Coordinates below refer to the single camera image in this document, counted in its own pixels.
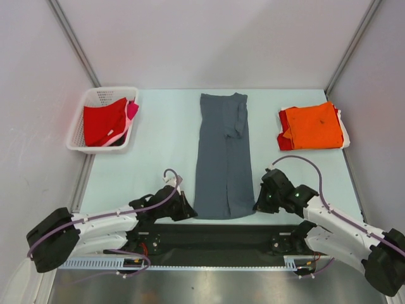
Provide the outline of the grey blue t shirt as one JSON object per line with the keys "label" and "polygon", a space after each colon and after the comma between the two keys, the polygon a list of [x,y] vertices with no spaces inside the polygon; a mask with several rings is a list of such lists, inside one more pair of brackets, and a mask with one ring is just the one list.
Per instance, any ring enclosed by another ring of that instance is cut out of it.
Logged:
{"label": "grey blue t shirt", "polygon": [[247,96],[202,94],[194,209],[199,219],[251,215],[252,183]]}

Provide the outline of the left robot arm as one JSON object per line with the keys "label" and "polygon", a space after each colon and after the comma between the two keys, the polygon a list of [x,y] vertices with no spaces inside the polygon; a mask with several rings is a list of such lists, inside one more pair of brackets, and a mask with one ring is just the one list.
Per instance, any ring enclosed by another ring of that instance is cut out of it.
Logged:
{"label": "left robot arm", "polygon": [[58,208],[27,234],[28,257],[36,271],[46,273],[88,253],[147,255],[141,228],[166,217],[178,222],[196,216],[185,193],[172,186],[107,213],[72,214],[65,207]]}

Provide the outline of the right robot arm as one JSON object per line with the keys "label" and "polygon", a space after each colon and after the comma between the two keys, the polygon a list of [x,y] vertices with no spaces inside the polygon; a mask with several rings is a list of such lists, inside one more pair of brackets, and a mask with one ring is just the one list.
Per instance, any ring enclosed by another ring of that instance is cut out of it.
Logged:
{"label": "right robot arm", "polygon": [[324,253],[362,273],[385,296],[404,285],[404,234],[359,222],[324,201],[306,185],[293,186],[279,169],[267,169],[254,209],[277,213],[284,209],[301,217],[292,247],[299,254]]}

